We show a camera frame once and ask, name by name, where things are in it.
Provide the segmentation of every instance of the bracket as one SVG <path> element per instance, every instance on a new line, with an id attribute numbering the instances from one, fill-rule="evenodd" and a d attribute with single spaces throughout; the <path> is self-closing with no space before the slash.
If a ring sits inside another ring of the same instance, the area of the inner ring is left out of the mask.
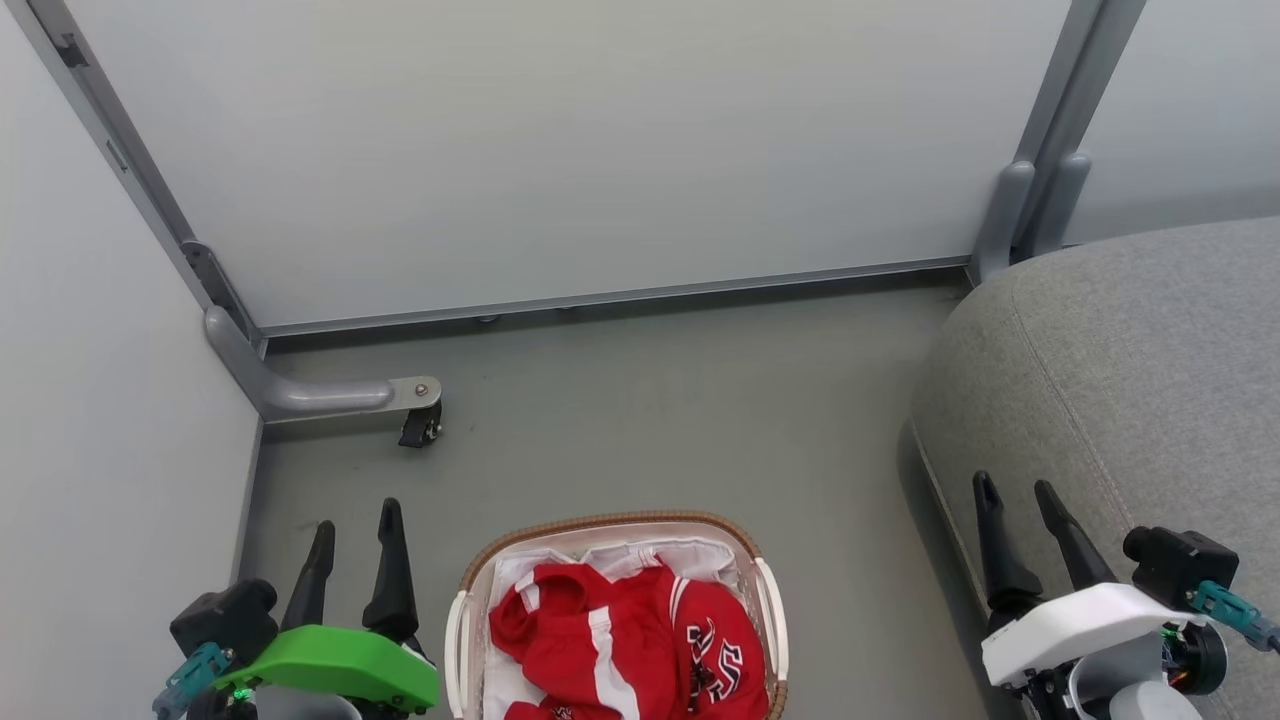
<path id="1" fill-rule="evenodd" d="M 1044 202 L 1041 211 L 1032 218 L 1027 227 L 1023 242 L 1014 252 L 1014 260 L 1021 261 L 1038 258 L 1062 249 L 1062 238 L 1066 237 L 1066 225 L 1071 222 L 1071 213 L 1080 200 L 1084 190 L 1084 181 L 1093 169 L 1093 160 L 1083 152 L 1075 152 L 1062 158 L 1057 164 L 1057 172 L 1050 178 L 1044 190 Z"/>
<path id="2" fill-rule="evenodd" d="M 440 433 L 440 380 L 430 375 L 332 383 L 285 378 L 266 366 L 218 305 L 205 310 L 205 340 L 266 424 L 407 411 L 401 445 L 422 447 Z"/>
<path id="3" fill-rule="evenodd" d="M 987 204 L 987 214 L 982 219 L 982 229 L 978 231 L 973 256 L 965 269 L 974 287 L 1009 266 L 1018 219 L 1023 214 L 1027 193 L 1030 192 L 1034 179 L 1036 165 L 1027 160 L 1010 163 L 1000 170 L 996 191 Z"/>
<path id="4" fill-rule="evenodd" d="M 182 251 L 182 256 L 187 259 L 187 264 L 196 273 L 196 279 L 205 287 L 209 300 L 214 305 L 227 310 L 227 314 L 230 315 L 232 322 L 244 334 L 248 343 L 259 347 L 262 343 L 262 333 L 253 324 L 253 319 L 250 318 L 248 310 L 244 309 L 244 304 L 241 302 L 239 296 L 236 295 L 236 288 L 227 279 L 227 273 L 223 272 L 221 264 L 218 263 L 214 250 L 198 240 L 184 240 L 178 243 L 178 249 Z"/>

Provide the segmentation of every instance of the white stripe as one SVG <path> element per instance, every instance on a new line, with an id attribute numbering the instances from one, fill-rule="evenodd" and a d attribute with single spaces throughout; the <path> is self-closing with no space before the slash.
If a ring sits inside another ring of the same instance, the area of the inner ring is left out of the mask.
<path id="1" fill-rule="evenodd" d="M 516 592 L 520 593 L 520 601 L 525 603 L 525 612 L 534 612 L 541 605 L 541 592 L 538 589 L 532 573 L 525 573 L 524 578 L 516 580 Z"/>
<path id="2" fill-rule="evenodd" d="M 609 619 L 609 609 L 593 610 L 586 619 L 591 624 L 591 643 L 595 644 L 596 700 L 604 707 L 616 710 L 622 720 L 640 720 L 636 691 L 613 664 L 613 621 Z"/>
<path id="3" fill-rule="evenodd" d="M 689 587 L 689 580 L 685 578 L 676 578 L 676 582 L 671 585 L 671 601 L 667 603 L 667 610 L 671 612 L 671 626 L 676 626 L 676 611 L 680 610 L 680 598 L 685 594 L 685 588 Z"/>

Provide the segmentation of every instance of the caster wheel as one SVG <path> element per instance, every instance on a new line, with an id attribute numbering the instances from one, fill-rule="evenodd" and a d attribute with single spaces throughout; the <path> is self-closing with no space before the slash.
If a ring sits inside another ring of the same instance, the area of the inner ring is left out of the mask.
<path id="1" fill-rule="evenodd" d="M 399 445 L 403 447 L 426 447 L 440 437 L 444 425 L 440 416 L 444 414 L 444 401 L 439 401 L 430 407 L 410 410 L 404 418 L 404 427 L 401 428 Z"/>

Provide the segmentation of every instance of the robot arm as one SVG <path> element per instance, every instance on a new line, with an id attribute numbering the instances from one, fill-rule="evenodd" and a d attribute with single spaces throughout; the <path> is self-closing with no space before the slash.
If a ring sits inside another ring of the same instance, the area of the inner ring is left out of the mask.
<path id="1" fill-rule="evenodd" d="M 1213 541 L 1137 528 L 1125 555 L 1139 568 L 1123 584 L 1039 480 L 1041 516 L 1075 588 L 1046 601 L 1009 539 L 991 477 L 979 471 L 973 488 L 992 611 L 983 665 L 993 685 L 1027 698 L 1042 720 L 1198 720 L 1184 696 L 1208 694 L 1226 676 L 1226 647 L 1210 619 L 1254 648 L 1280 651 L 1280 628 L 1226 589 L 1239 557 Z"/>
<path id="2" fill-rule="evenodd" d="M 435 666 L 415 637 L 417 610 L 404 521 L 394 498 L 383 503 L 383 546 L 366 630 L 324 625 L 325 582 L 333 570 L 334 525 L 316 528 L 280 626 L 268 614 L 275 589 L 242 580 L 206 593 L 169 625 L 187 662 L 170 678 L 152 710 L 157 720 L 248 720 L 255 691 L 278 687 L 332 698 L 338 716 L 362 720 L 422 715 L 439 698 Z"/>

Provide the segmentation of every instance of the white plastic basket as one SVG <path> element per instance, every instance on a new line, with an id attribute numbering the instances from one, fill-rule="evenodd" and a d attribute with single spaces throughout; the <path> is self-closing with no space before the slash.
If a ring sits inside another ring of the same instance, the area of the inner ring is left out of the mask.
<path id="1" fill-rule="evenodd" d="M 593 547 L 622 542 L 704 538 L 733 551 L 739 592 L 768 653 L 768 720 L 778 720 L 787 701 L 787 621 L 773 571 L 751 538 L 737 525 L 707 512 L 628 512 L 580 518 L 517 530 L 493 542 L 462 579 L 444 632 L 444 687 L 457 720 L 481 720 L 485 657 L 489 642 L 488 602 L 494 568 L 507 555 L 549 548 L 581 557 Z"/>

